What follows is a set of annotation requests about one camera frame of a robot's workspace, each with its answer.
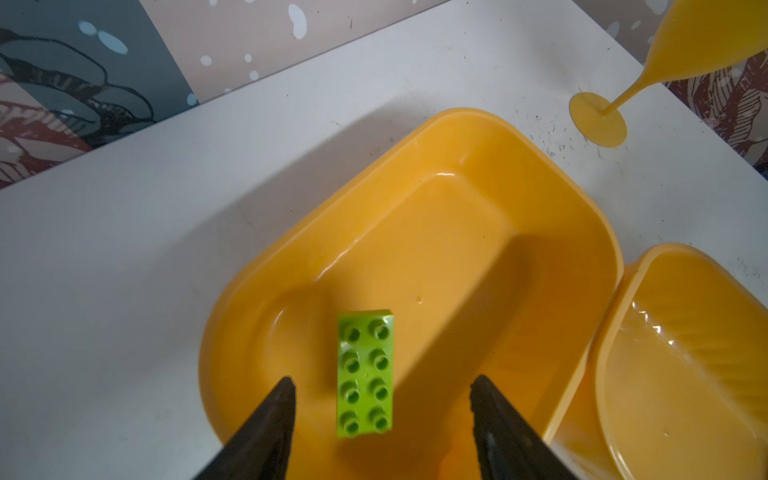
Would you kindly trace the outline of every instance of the yellow plastic wine glass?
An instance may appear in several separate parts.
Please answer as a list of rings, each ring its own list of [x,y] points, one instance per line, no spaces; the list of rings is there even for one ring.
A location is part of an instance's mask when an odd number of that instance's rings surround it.
[[[617,108],[637,92],[720,70],[766,48],[768,0],[675,0],[637,81],[612,103],[598,94],[576,94],[571,118],[589,140],[618,147],[627,138],[627,124]]]

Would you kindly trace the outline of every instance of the yellow plastic tray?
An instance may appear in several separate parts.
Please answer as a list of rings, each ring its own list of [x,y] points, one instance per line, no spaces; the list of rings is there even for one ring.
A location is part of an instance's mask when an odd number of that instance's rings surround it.
[[[289,478],[478,478],[469,384],[488,375],[551,439],[623,263],[603,214],[482,111],[429,120],[240,272],[200,354],[226,441],[297,386]],[[396,315],[394,429],[336,437],[336,314]]]
[[[594,478],[760,478],[768,310],[679,244],[627,267],[556,440]]]

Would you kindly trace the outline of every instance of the green lego brick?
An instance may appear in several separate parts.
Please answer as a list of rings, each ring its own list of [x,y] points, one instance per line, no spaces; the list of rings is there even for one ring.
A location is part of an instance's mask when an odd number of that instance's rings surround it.
[[[389,310],[339,315],[336,434],[354,437],[392,429],[395,316]]]

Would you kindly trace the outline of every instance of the patterned wallpaper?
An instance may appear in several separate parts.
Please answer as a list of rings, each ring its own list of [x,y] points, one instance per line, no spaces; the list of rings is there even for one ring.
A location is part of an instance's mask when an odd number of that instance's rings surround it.
[[[5,0],[0,188],[445,0]],[[668,0],[575,0],[639,61]],[[668,85],[768,178],[768,55]]]
[[[574,1],[641,63],[671,3]],[[717,35],[717,25],[712,29]],[[723,70],[667,86],[768,179],[768,50]]]

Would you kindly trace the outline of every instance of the white table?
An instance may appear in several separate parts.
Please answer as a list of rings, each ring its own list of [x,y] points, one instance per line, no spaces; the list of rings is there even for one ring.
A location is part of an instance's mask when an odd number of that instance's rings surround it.
[[[671,93],[622,107],[617,149],[571,123],[640,71],[569,0],[453,0],[0,191],[2,476],[191,478],[220,447],[197,355],[224,286],[446,108],[533,139],[627,262],[692,243],[768,303],[768,183]]]

